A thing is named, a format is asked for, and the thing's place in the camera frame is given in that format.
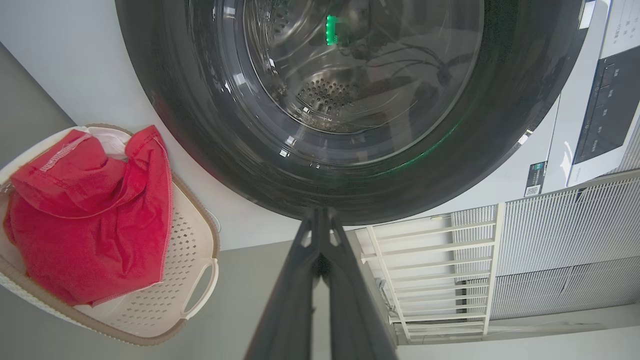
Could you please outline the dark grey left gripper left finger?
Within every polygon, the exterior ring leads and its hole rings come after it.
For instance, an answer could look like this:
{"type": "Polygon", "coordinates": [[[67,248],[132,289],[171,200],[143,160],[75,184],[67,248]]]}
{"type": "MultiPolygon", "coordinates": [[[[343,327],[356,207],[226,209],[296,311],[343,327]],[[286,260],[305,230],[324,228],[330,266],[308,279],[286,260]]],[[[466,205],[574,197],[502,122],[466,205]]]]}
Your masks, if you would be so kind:
{"type": "Polygon", "coordinates": [[[313,344],[313,289],[320,208],[308,209],[295,234],[246,360],[309,360],[313,344]]]}

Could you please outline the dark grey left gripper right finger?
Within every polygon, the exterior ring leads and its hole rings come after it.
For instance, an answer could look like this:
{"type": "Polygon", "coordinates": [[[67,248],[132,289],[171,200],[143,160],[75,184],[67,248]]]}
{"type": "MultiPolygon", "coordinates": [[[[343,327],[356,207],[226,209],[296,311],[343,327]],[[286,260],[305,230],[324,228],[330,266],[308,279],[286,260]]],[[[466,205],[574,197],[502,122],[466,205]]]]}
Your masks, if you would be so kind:
{"type": "Polygon", "coordinates": [[[397,359],[346,232],[331,208],[320,208],[320,275],[329,287],[331,358],[397,359]]]}

